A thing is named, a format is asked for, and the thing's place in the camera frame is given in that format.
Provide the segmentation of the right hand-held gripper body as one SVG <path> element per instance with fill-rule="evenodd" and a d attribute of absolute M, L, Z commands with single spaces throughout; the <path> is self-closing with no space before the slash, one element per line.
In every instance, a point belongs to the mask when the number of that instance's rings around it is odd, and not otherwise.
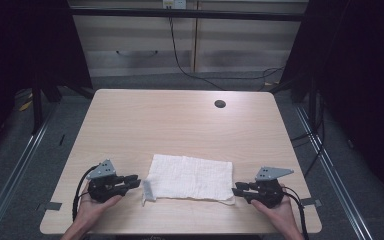
<path fill-rule="evenodd" d="M 284 196 L 278 179 L 292 173 L 292 169 L 261 167 L 255 176 L 255 181 L 249 183 L 250 192 L 245 193 L 245 200 L 248 204 L 252 200 L 257 200 L 267 208 L 276 207 Z"/>

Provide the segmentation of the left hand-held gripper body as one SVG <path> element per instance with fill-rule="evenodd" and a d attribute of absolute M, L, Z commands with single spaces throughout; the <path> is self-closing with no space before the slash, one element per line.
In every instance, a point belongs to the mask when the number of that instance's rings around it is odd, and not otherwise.
<path fill-rule="evenodd" d="M 109 159 L 99 163 L 88 175 L 88 193 L 93 200 L 104 203 L 113 196 L 124 196 L 129 184 L 124 176 L 118 176 Z"/>

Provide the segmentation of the white towel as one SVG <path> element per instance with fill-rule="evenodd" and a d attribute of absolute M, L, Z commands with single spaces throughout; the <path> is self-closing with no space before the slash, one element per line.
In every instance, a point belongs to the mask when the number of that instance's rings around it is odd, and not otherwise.
<path fill-rule="evenodd" d="M 142 187 L 143 203 L 162 198 L 235 203 L 232 162 L 155 154 Z"/>

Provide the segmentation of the person's left hand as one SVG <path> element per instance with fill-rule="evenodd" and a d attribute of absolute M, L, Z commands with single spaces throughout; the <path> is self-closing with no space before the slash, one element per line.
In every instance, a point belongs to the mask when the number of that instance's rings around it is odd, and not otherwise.
<path fill-rule="evenodd" d="M 106 200 L 104 203 L 92 199 L 88 193 L 88 187 L 85 187 L 81 193 L 80 206 L 73 224 L 83 233 L 87 233 L 99 220 L 101 215 L 111 207 L 115 206 L 122 197 L 116 195 Z"/>

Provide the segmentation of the person's right hand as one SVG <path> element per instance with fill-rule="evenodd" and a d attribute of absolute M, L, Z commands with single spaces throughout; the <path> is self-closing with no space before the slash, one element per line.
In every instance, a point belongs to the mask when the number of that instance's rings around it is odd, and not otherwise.
<path fill-rule="evenodd" d="M 273 208 L 268 208 L 257 200 L 252 200 L 251 205 L 254 206 L 257 211 L 264 214 L 279 232 L 286 233 L 296 228 L 292 205 L 288 196 L 284 196 L 281 203 Z"/>

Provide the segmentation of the black curtain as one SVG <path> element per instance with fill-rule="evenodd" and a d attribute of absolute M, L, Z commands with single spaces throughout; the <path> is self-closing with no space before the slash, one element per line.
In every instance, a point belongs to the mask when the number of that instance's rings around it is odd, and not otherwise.
<path fill-rule="evenodd" d="M 281 81 L 317 88 L 384 184 L 384 0 L 308 0 Z"/>
<path fill-rule="evenodd" d="M 0 0 L 0 128 L 18 91 L 92 86 L 68 0 Z"/>

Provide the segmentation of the black horizontal metal bar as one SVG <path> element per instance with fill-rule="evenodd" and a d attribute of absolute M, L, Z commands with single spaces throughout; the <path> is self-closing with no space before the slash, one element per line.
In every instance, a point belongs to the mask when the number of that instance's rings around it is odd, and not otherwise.
<path fill-rule="evenodd" d="M 238 11 L 209 11 L 209 10 L 170 10 L 170 9 L 127 9 L 127 8 L 86 8 L 73 7 L 69 9 L 72 15 L 82 16 L 120 16 L 120 17 L 166 17 L 166 18 L 195 18 L 195 19 L 236 19 L 262 21 L 300 22 L 304 14 L 295 13 L 266 13 Z"/>

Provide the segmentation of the metal floor rail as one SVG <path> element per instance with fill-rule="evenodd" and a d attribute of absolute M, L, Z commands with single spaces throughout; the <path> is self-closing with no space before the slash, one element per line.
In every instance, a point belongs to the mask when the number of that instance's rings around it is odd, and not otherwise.
<path fill-rule="evenodd" d="M 50 106 L 50 110 L 47 113 L 43 123 L 40 125 L 38 130 L 31 135 L 29 141 L 22 152 L 22 155 L 18 158 L 17 164 L 14 170 L 11 172 L 5 185 L 0 191 L 0 222 L 8 209 L 8 206 L 13 198 L 17 186 L 19 185 L 22 177 L 24 176 L 38 146 L 42 142 L 42 139 L 48 129 L 49 122 L 53 118 L 56 109 L 58 108 L 57 103 L 53 103 Z"/>
<path fill-rule="evenodd" d="M 304 171 L 304 175 L 307 176 L 316 162 L 319 162 L 323 167 L 332 188 L 338 197 L 338 200 L 345 211 L 345 214 L 358 238 L 358 240 L 375 240 L 371 234 L 366 221 L 357 208 L 354 200 L 350 196 L 347 188 L 345 187 L 335 165 L 324 147 L 322 138 L 316 132 L 311 131 L 309 124 L 309 117 L 305 109 L 302 106 L 296 108 L 297 115 L 301 121 L 305 133 L 308 136 L 310 143 L 316 152 L 316 157 L 312 160 L 310 167 Z"/>

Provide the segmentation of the black metal stand post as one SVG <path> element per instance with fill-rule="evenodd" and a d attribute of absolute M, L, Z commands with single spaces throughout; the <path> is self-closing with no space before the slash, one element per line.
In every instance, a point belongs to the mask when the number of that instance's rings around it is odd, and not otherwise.
<path fill-rule="evenodd" d="M 43 122 L 41 87 L 40 81 L 37 76 L 35 76 L 32 80 L 32 97 L 34 114 L 34 125 L 32 134 L 35 135 L 39 131 Z"/>
<path fill-rule="evenodd" d="M 317 102 L 317 83 L 314 77 L 311 78 L 309 91 L 308 119 L 311 131 L 316 129 L 316 102 Z"/>

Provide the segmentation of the white wall outlet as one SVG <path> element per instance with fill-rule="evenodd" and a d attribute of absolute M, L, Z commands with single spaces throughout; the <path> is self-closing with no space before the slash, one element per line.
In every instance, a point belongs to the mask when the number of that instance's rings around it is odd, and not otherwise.
<path fill-rule="evenodd" d="M 186 0 L 162 0 L 164 9 L 185 10 L 187 8 Z"/>

